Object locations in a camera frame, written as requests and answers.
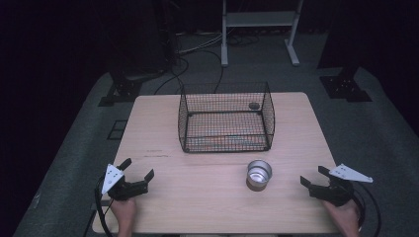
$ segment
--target wire mesh basket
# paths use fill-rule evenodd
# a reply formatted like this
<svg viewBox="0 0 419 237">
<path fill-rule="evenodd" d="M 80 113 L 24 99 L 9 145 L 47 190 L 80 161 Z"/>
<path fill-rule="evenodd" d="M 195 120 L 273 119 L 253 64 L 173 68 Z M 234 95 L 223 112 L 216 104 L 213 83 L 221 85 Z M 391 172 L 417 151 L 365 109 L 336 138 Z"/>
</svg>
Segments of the wire mesh basket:
<svg viewBox="0 0 419 237">
<path fill-rule="evenodd" d="M 275 112 L 268 83 L 183 85 L 178 131 L 188 153 L 271 149 Z"/>
</svg>

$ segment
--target stainless steel cup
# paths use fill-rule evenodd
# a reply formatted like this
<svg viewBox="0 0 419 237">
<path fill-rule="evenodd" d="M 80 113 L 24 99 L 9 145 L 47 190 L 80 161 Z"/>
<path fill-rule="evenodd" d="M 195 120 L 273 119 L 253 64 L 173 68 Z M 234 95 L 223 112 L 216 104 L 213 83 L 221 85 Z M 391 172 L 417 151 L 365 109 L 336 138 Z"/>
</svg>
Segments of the stainless steel cup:
<svg viewBox="0 0 419 237">
<path fill-rule="evenodd" d="M 263 160 L 254 160 L 247 166 L 246 184 L 252 191 L 265 190 L 272 177 L 271 166 Z"/>
</svg>

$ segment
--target wooden table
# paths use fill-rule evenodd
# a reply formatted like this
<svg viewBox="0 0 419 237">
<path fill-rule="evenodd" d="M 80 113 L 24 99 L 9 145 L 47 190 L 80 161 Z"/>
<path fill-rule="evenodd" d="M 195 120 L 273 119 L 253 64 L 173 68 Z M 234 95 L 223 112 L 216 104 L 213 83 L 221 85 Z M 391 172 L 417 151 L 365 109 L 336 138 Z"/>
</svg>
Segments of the wooden table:
<svg viewBox="0 0 419 237">
<path fill-rule="evenodd" d="M 299 176 L 327 186 L 317 166 L 336 167 L 311 104 L 303 93 L 272 93 L 276 128 L 266 152 L 188 154 L 178 138 L 180 96 L 141 96 L 133 105 L 115 165 L 132 164 L 126 180 L 154 169 L 149 193 L 136 198 L 134 232 L 177 234 L 336 233 L 321 203 Z M 249 162 L 267 161 L 273 177 L 262 192 L 246 186 Z M 112 232 L 117 222 L 109 211 Z M 93 229 L 104 232 L 98 216 Z"/>
</svg>

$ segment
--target black cable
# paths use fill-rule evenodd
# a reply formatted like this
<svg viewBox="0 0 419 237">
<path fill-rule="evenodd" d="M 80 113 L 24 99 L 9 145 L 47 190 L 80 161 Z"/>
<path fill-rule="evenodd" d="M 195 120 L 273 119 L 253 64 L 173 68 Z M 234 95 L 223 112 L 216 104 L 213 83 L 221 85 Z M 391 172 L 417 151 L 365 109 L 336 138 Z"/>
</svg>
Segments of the black cable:
<svg viewBox="0 0 419 237">
<path fill-rule="evenodd" d="M 359 202 L 359 206 L 360 206 L 361 216 L 363 218 L 363 219 L 360 218 L 360 220 L 358 221 L 360 231 L 361 231 L 361 229 L 363 227 L 363 224 L 364 224 L 364 220 L 366 218 L 366 214 L 367 214 L 367 206 L 366 206 L 366 201 L 364 200 L 364 197 L 361 195 L 361 193 L 359 191 L 355 190 L 355 189 L 354 189 L 354 191 L 357 193 L 357 195 L 359 197 L 358 202 Z"/>
<path fill-rule="evenodd" d="M 248 10 L 248 8 L 249 8 L 249 6 L 250 6 L 250 4 L 251 4 L 251 2 L 252 1 L 249 1 L 248 2 L 248 4 L 247 4 L 247 7 L 246 7 L 246 9 L 244 10 L 244 11 L 242 11 L 242 8 L 243 8 L 243 6 L 244 6 L 244 0 L 242 0 L 241 1 L 241 3 L 240 3 L 240 6 L 238 7 L 238 9 L 237 9 L 237 11 L 236 12 L 246 12 L 247 10 Z M 231 32 L 233 32 L 234 31 L 234 29 L 235 28 L 231 28 L 231 30 L 229 30 L 228 31 L 228 33 L 227 33 L 227 36 L 229 36 L 230 35 L 230 33 Z M 182 53 L 190 53 L 190 52 L 194 52 L 194 51 L 197 51 L 197 50 L 199 50 L 199 49 L 202 49 L 202 48 L 205 48 L 205 47 L 209 47 L 210 45 L 214 45 L 214 44 L 216 44 L 217 42 L 218 42 L 218 46 L 220 45 L 220 41 L 222 40 L 222 36 L 221 36 L 221 34 L 219 34 L 219 33 L 215 33 L 215 34 L 218 34 L 218 36 L 217 37 L 215 37 L 215 38 L 213 38 L 213 39 L 211 39 L 211 40 L 209 40 L 209 41 L 207 41 L 207 42 L 204 42 L 203 44 L 201 44 L 201 45 L 199 45 L 199 46 L 197 46 L 197 47 L 195 47 L 195 48 L 191 48 L 191 49 L 186 49 L 185 51 L 183 51 L 183 52 L 181 52 L 180 51 L 180 48 L 179 48 L 179 46 L 178 46 L 178 52 L 180 53 L 180 54 L 182 54 Z M 180 36 L 187 36 L 187 35 L 198 35 L 198 36 L 203 36 L 203 35 L 200 35 L 200 34 L 198 34 L 198 33 L 192 33 L 192 34 L 179 34 L 179 37 Z M 256 36 L 256 38 L 257 38 L 257 40 L 254 40 L 254 41 L 252 41 L 251 39 L 250 39 L 250 43 L 254 43 L 254 42 L 257 42 L 257 41 L 259 41 L 259 38 Z"/>
<path fill-rule="evenodd" d="M 92 214 L 90 214 L 89 221 L 87 222 L 87 226 L 84 229 L 83 237 L 86 237 L 87 231 L 89 231 L 89 227 L 92 224 L 93 218 L 95 217 L 96 210 L 92 210 Z"/>
<path fill-rule="evenodd" d="M 191 54 L 191 53 L 196 53 L 196 52 L 206 52 L 206 53 L 210 53 L 210 54 L 214 55 L 218 59 L 219 65 L 221 65 L 221 58 L 218 56 L 218 54 L 216 54 L 215 52 L 212 52 L 212 51 L 200 49 L 200 50 L 193 50 L 191 52 L 184 53 L 184 55 Z M 221 83 L 221 79 L 222 79 L 222 76 L 224 74 L 224 68 L 222 66 L 220 66 L 220 67 L 221 67 L 221 74 L 219 75 L 218 81 L 216 82 L 215 89 L 213 90 L 214 94 L 215 94 L 216 90 L 218 89 L 218 86 Z"/>
<path fill-rule="evenodd" d="M 352 195 L 352 200 L 358 206 L 358 210 L 360 211 L 360 218 L 358 218 L 358 228 L 361 230 L 362 226 L 364 225 L 364 220 L 366 219 L 366 207 L 364 204 L 361 204 L 360 200 L 355 195 Z"/>
<path fill-rule="evenodd" d="M 241 35 L 231 36 L 228 38 L 227 43 L 229 46 L 232 46 L 232 47 L 244 47 L 253 43 L 257 43 L 259 41 L 258 36 L 252 36 L 252 37 L 255 39 L 252 40 L 251 37 L 244 37 Z"/>
<path fill-rule="evenodd" d="M 108 208 L 106 208 L 105 214 L 108 213 L 108 210 L 109 210 L 109 208 L 111 208 L 112 203 L 114 203 L 114 200 L 113 199 L 111 200 L 111 203 L 109 203 Z"/>
<path fill-rule="evenodd" d="M 377 237 L 379 235 L 379 232 L 381 230 L 381 212 L 379 211 L 379 207 L 378 207 L 378 203 L 376 201 L 376 199 L 374 198 L 373 194 L 371 194 L 371 192 L 360 182 L 357 182 L 358 185 L 361 186 L 361 188 L 364 189 L 365 192 L 367 192 L 367 194 L 370 196 L 371 200 L 374 203 L 374 206 L 376 207 L 376 212 L 377 212 L 377 228 L 376 228 L 376 232 L 374 233 L 374 237 Z"/>
<path fill-rule="evenodd" d="M 101 224 L 102 224 L 102 227 L 105 230 L 106 235 L 108 237 L 113 237 L 111 231 L 108 229 L 108 226 L 106 224 L 105 214 L 102 210 L 102 205 L 101 205 L 102 195 L 100 194 L 99 186 L 104 180 L 105 180 L 105 175 L 103 175 L 101 178 L 99 178 L 99 181 L 96 184 L 96 188 L 95 188 L 95 191 L 94 191 L 95 192 L 95 203 L 96 203 L 96 209 L 98 211 L 99 219 L 101 220 Z"/>
<path fill-rule="evenodd" d="M 157 95 L 157 92 L 164 86 L 164 85 L 166 85 L 168 82 L 170 82 L 170 81 L 172 81 L 173 79 L 176 79 L 176 78 L 178 78 L 178 82 L 182 85 L 183 83 L 182 83 L 182 81 L 180 81 L 180 79 L 179 79 L 179 76 L 180 75 L 182 75 L 183 73 L 185 73 L 187 70 L 188 70 L 188 68 L 189 68 L 189 62 L 186 60 L 186 59 L 184 59 L 184 58 L 182 58 L 182 57 L 180 57 L 179 58 L 180 60 L 182 60 L 182 61 L 184 61 L 184 62 L 186 62 L 186 67 L 185 67 L 185 69 L 184 70 L 182 70 L 181 71 L 181 73 L 179 73 L 179 74 L 175 74 L 175 76 L 174 77 L 171 77 L 171 78 L 169 78 L 169 79 L 167 79 L 165 82 L 163 82 L 163 84 L 161 84 L 155 91 L 154 91 L 154 95 Z"/>
</svg>

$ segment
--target floor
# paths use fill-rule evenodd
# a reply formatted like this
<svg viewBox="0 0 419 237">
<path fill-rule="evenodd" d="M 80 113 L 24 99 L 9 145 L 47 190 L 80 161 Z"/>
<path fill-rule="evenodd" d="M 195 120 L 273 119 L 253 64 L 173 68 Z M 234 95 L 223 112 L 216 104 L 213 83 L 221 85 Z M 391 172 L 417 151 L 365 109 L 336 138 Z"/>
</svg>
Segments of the floor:
<svg viewBox="0 0 419 237">
<path fill-rule="evenodd" d="M 371 102 L 348 103 L 330 99 L 319 77 L 336 75 L 340 68 L 317 69 L 327 34 L 297 34 L 294 47 L 300 66 L 291 65 L 287 35 L 242 38 L 255 41 L 229 48 L 229 65 L 220 66 L 219 44 L 182 56 L 173 72 L 184 83 L 267 81 L 272 92 L 304 92 L 314 109 L 336 164 L 345 164 L 374 178 L 366 184 L 380 210 L 380 236 L 415 236 L 419 232 L 419 138 L 382 90 L 378 79 L 360 68 L 358 85 Z M 181 36 L 181 50 L 204 43 L 210 36 Z M 173 74 L 143 83 L 140 95 L 179 94 Z M 98 107 L 112 85 L 109 73 L 92 88 L 15 236 L 104 236 L 90 227 L 93 190 L 108 163 L 113 163 L 120 141 L 108 139 L 116 120 L 128 119 L 132 103 Z M 373 236 L 377 212 L 367 204 L 362 236 Z"/>
</svg>

